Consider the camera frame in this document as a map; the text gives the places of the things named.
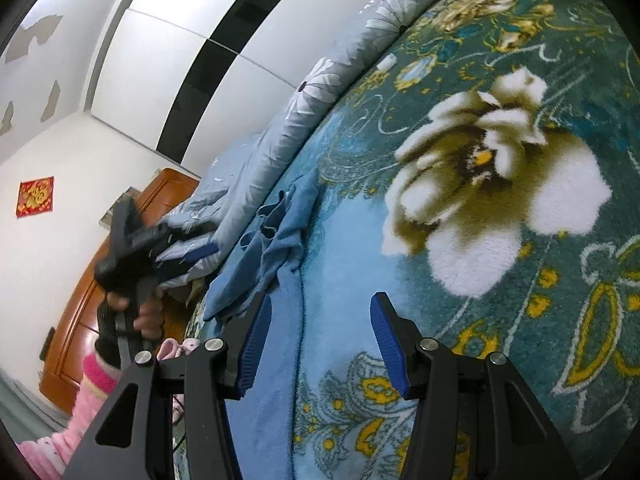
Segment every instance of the silver bolt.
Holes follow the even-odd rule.
[[[142,352],[138,352],[134,357],[134,361],[136,364],[143,366],[149,364],[151,359],[153,358],[153,354],[149,350],[143,350]]]
[[[489,356],[489,361],[494,365],[502,366],[507,364],[507,357],[502,352],[492,352]]]
[[[436,348],[438,348],[438,342],[431,337],[425,337],[423,339],[420,339],[420,348],[426,350],[427,352],[433,352]]]
[[[210,352],[215,352],[216,350],[222,350],[222,347],[225,345],[225,342],[222,339],[218,339],[217,337],[213,339],[209,339],[206,343],[204,343],[204,348],[209,350]]]

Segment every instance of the black cable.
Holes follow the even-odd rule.
[[[175,402],[177,402],[178,404],[180,404],[180,407],[182,408],[182,414],[180,415],[180,418],[176,421],[176,424],[178,424],[178,422],[180,422],[182,420],[182,418],[184,417],[184,404],[180,402],[180,400],[178,400],[178,397],[174,396]],[[177,451],[177,449],[182,445],[182,443],[184,442],[184,439],[187,438],[187,430],[185,428],[184,430],[184,434],[182,435],[180,441],[178,442],[178,444],[175,445],[173,452],[175,453]]]

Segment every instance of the teal blanket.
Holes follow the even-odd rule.
[[[294,476],[399,477],[415,405],[370,328],[383,290],[455,352],[507,354],[597,478],[640,413],[638,56],[599,0],[442,0],[388,51],[267,199],[313,168],[326,184]],[[472,480],[469,438],[454,480]]]

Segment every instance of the person's hand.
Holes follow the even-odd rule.
[[[162,290],[156,289],[155,295],[138,309],[138,318],[133,322],[133,328],[142,333],[142,337],[156,341],[162,337]],[[116,294],[107,293],[107,304],[116,312],[123,312],[129,307],[129,300]]]

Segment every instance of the pink sleeve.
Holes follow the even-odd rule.
[[[42,480],[59,480],[62,477],[84,432],[121,375],[119,370],[109,366],[94,352],[84,359],[83,368],[84,377],[66,430],[44,436],[36,442],[18,444],[18,449]]]

